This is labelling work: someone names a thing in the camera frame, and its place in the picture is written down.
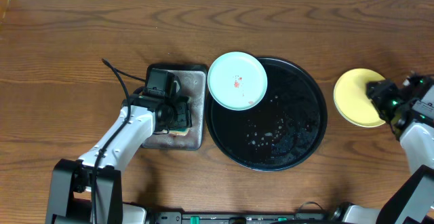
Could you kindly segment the mint green plate with stain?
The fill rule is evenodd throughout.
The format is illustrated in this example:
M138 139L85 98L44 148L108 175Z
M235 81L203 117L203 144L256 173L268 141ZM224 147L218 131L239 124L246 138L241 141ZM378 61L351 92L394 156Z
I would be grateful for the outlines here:
M259 60L245 52L229 52L211 64L207 78L212 98L233 111L255 107L267 91L267 73Z

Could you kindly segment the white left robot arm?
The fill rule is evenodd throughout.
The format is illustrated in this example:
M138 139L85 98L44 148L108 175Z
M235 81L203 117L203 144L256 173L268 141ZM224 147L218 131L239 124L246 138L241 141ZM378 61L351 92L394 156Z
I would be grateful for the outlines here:
M145 208L123 202L122 174L146 139L189 127L187 96L126 98L115 123L87 153L54 166L46 223L145 223Z

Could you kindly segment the green scrub sponge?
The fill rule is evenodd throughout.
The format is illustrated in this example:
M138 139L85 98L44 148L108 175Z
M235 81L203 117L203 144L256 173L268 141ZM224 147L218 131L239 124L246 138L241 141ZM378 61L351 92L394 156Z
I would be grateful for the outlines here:
M188 96L180 96L176 101L177 118L175 128L170 129L170 134L186 136L192 126L192 116Z

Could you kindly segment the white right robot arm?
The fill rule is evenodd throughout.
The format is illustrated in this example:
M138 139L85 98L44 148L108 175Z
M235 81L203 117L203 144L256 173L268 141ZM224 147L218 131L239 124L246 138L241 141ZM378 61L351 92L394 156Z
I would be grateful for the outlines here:
M412 176L381 208L344 203L331 220L340 223L432 223L433 78L414 75L402 88L391 80L371 81L366 95L406 153Z

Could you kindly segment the yellow plate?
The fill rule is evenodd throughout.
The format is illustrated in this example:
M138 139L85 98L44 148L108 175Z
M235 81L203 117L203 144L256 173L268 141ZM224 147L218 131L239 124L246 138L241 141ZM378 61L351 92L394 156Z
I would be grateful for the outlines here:
M370 69L351 69L340 76L334 86L333 98L338 112L350 123L375 128L385 123L367 97L367 84L384 80Z

